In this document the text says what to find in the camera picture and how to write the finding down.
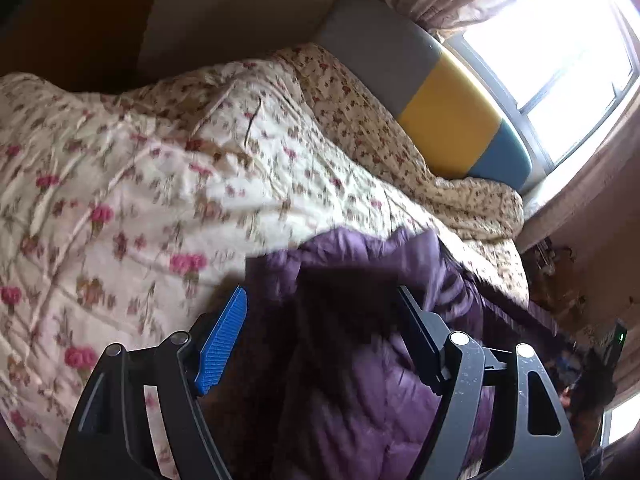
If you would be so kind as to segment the floral white quilt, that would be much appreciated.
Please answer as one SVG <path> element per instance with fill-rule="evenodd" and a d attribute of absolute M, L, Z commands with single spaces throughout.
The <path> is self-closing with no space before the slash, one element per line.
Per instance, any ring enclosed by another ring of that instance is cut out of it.
<path fill-rule="evenodd" d="M 291 65 L 205 67 L 118 96 L 1 81 L 1 415 L 53 478 L 102 349 L 191 325 L 248 257 L 335 228 L 434 229 L 520 306 L 514 240 L 464 240 L 327 139 Z"/>

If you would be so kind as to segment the window with frame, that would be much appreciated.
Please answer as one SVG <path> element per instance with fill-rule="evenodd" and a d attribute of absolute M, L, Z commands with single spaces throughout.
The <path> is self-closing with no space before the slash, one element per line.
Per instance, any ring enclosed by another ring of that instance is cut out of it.
<path fill-rule="evenodd" d="M 545 174 L 639 78 L 624 0 L 506 0 L 445 44 L 480 76 Z"/>

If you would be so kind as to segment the right pink curtain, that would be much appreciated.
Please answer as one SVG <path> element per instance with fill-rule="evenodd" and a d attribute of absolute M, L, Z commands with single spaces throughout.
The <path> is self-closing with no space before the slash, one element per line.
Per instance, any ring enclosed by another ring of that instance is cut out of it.
<path fill-rule="evenodd" d="M 585 166 L 524 224 L 521 252 L 548 237 L 583 262 L 613 240 L 639 244 L 639 101 L 633 100 Z"/>

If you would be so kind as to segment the grey yellow teal headboard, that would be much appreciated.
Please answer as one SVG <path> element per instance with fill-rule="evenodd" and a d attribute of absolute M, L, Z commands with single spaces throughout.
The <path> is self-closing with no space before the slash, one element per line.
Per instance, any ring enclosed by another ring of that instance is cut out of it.
<path fill-rule="evenodd" d="M 532 161 L 510 120 L 423 28 L 378 0 L 335 0 L 314 40 L 394 116 L 433 174 L 524 186 Z"/>

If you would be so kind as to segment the cluttered wooden side furniture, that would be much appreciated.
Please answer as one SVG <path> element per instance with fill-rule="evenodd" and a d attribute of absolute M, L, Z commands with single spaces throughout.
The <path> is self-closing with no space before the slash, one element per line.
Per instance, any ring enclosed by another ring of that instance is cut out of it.
<path fill-rule="evenodd" d="M 613 372 L 614 408 L 639 391 L 639 244 L 613 240 L 586 262 L 560 247 L 552 264 L 551 274 L 529 269 L 530 298 L 551 313 L 571 341 L 605 354 L 615 326 L 627 330 Z"/>

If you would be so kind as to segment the small-floral beige duvet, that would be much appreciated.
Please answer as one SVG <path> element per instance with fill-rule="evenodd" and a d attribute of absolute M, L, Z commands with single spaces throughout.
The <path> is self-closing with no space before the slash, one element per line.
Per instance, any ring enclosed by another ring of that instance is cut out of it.
<path fill-rule="evenodd" d="M 393 185 L 464 240 L 514 240 L 523 201 L 503 183 L 447 180 L 428 168 L 405 130 L 343 63 L 318 44 L 277 50 L 291 65 L 323 135 L 370 174 Z"/>

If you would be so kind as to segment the purple down jacket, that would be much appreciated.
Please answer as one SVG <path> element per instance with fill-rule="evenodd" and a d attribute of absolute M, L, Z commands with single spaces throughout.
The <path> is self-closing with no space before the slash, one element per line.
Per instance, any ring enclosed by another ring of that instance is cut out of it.
<path fill-rule="evenodd" d="M 247 316 L 204 402 L 235 479 L 402 479 L 439 400 L 396 330 L 400 286 L 481 344 L 555 352 L 558 328 L 477 278 L 434 231 L 337 228 L 247 261 Z"/>

